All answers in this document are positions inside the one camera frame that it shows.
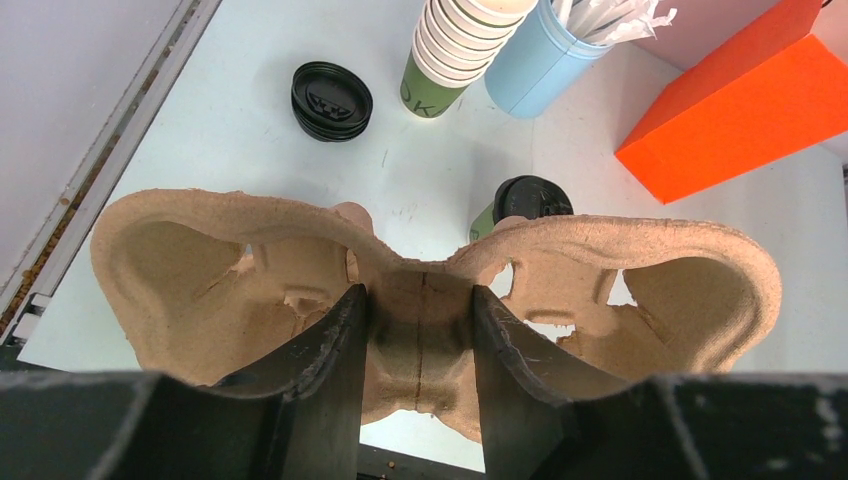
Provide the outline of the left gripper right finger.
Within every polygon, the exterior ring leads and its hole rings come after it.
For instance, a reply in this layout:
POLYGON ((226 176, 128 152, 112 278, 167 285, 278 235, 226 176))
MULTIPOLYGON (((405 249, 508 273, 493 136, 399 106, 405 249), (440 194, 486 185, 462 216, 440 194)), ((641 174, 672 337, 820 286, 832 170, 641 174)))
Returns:
POLYGON ((843 479, 843 374, 661 374, 627 382, 472 291, 490 479, 843 479))

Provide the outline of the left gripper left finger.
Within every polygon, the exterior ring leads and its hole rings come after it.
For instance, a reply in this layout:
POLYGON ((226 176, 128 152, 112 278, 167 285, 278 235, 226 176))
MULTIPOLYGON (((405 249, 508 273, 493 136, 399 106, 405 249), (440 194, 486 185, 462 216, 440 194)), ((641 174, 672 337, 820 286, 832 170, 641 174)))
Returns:
POLYGON ((140 372, 171 378, 189 388, 240 400, 305 399, 333 374, 360 392, 360 428, 368 319, 367 292, 357 284, 347 290, 324 317, 253 364, 233 372, 212 387, 191 386, 161 372, 140 372))

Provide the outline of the brown cardboard cup carrier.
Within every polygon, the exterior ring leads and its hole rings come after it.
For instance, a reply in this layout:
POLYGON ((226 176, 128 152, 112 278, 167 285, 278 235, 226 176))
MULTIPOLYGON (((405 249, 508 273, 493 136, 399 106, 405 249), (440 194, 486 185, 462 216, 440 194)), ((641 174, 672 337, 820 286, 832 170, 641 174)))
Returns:
POLYGON ((472 441, 472 290, 506 267, 514 316, 572 328, 556 344, 578 364, 551 383, 579 399, 654 374, 726 372, 772 330, 782 300, 755 241, 673 219, 510 217, 425 262, 383 243, 356 203, 153 189, 107 207, 90 252, 140 366, 194 385, 258 361, 363 284, 376 315, 363 422, 415 410, 472 441))

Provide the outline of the green paper coffee cup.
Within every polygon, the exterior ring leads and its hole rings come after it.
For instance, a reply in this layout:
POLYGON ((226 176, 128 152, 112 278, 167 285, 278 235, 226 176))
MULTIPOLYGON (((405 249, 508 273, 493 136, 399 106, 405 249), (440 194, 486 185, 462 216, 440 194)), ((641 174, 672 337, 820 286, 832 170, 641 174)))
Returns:
POLYGON ((469 242, 475 242, 489 235, 497 223, 495 202, 490 202, 471 222, 468 232, 469 242))

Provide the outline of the orange paper bag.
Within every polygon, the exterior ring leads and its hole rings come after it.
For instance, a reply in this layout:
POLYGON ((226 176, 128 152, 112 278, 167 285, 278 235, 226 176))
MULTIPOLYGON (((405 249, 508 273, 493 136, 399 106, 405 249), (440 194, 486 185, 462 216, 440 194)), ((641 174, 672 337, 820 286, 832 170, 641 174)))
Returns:
POLYGON ((819 1, 780 1, 665 87, 615 153, 668 204, 847 130, 847 65, 819 1))

